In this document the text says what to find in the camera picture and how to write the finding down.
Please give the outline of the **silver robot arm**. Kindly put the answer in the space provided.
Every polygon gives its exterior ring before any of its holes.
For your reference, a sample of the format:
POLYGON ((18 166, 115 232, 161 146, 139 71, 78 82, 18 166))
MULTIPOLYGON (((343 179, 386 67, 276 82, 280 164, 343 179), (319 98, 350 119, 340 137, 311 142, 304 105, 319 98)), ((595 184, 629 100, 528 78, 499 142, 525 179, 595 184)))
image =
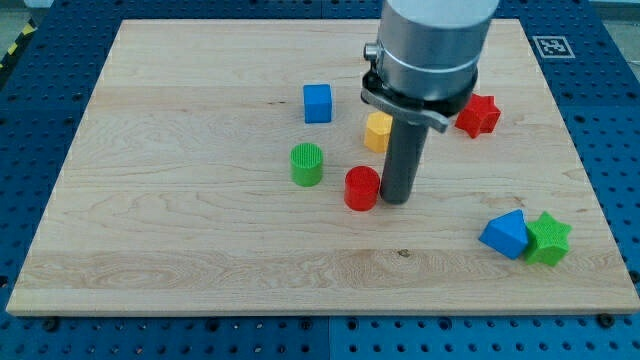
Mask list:
POLYGON ((466 106, 498 0, 384 0, 364 102, 411 125, 443 133, 466 106))

